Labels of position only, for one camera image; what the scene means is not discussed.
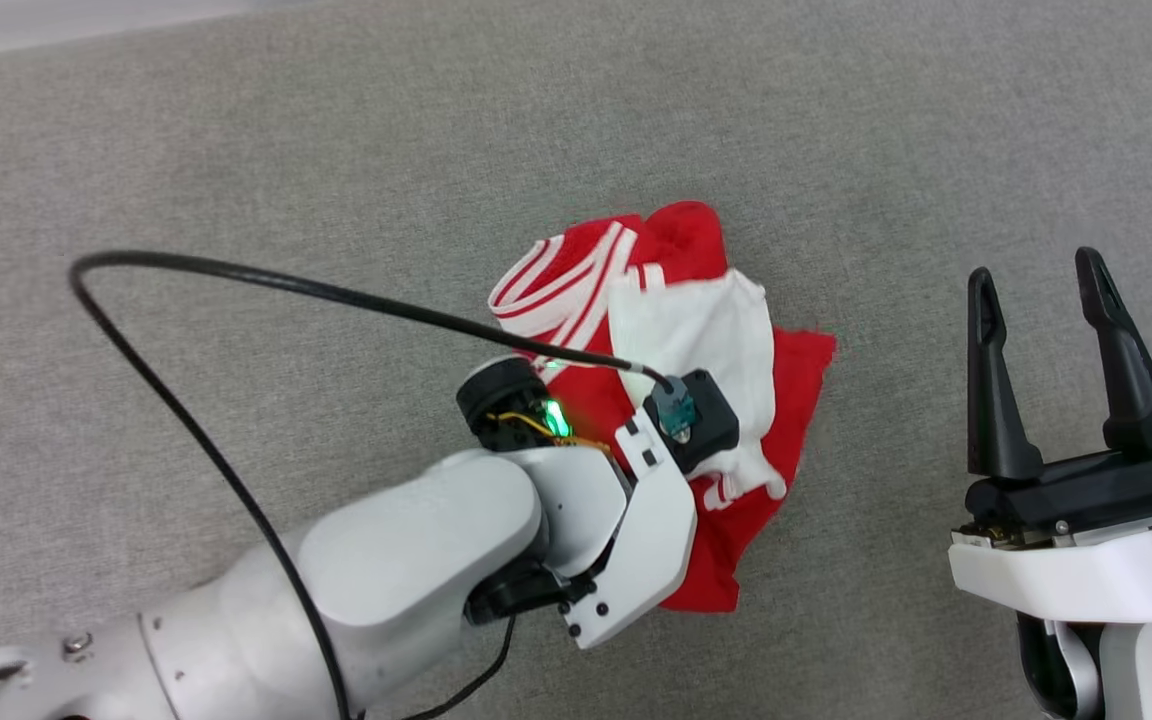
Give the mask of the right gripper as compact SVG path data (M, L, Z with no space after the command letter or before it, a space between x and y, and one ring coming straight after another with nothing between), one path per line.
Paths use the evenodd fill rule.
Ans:
M1101 452L1043 471L1005 359L1007 327L986 266L967 283L967 493L952 530L956 588L1061 623L1152 623L1152 357L1100 251L1075 252L1097 334L1108 416ZM1149 457L1130 457L1126 454ZM1043 477L1034 483L1029 482Z

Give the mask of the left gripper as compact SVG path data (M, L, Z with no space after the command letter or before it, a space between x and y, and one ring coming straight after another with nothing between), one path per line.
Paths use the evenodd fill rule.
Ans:
M654 396L611 447L577 435L521 357L476 369L456 401L477 441L524 470L540 503L531 546L468 597L470 623L552 606L589 650L681 588L698 511Z

